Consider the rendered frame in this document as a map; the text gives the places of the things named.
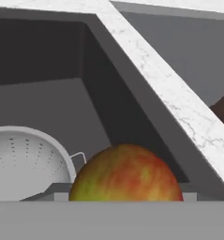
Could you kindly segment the dark grey sink basin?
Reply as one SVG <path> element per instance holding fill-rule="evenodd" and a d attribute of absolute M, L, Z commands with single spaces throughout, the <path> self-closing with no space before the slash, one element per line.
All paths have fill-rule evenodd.
<path fill-rule="evenodd" d="M 224 200 L 224 183 L 93 14 L 0 7 L 0 126 L 39 129 L 88 157 L 136 143 L 179 183 Z"/>

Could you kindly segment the red and green apple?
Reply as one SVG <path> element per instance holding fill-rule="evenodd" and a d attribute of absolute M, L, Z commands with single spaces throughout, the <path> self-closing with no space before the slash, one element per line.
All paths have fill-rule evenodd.
<path fill-rule="evenodd" d="M 93 156 L 79 171 L 71 201 L 182 202 L 168 164 L 139 145 L 122 143 Z"/>

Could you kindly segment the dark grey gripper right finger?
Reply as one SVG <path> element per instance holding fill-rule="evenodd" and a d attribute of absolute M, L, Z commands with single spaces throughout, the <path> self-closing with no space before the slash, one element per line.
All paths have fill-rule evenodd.
<path fill-rule="evenodd" d="M 191 183 L 180 183 L 179 187 L 182 190 L 185 202 L 220 201 L 219 196 L 204 187 L 199 187 Z"/>

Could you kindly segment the white colander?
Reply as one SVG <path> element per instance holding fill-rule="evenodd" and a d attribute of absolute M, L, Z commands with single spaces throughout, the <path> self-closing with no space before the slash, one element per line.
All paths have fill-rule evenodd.
<path fill-rule="evenodd" d="M 69 154 L 52 136 L 29 127 L 0 127 L 0 202 L 18 202 L 52 184 L 72 184 L 83 152 Z"/>

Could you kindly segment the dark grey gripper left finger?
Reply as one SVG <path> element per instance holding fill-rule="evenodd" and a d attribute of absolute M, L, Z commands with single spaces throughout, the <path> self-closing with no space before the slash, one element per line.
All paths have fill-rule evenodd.
<path fill-rule="evenodd" d="M 44 192 L 22 199 L 22 201 L 67 202 L 71 187 L 71 183 L 53 183 Z"/>

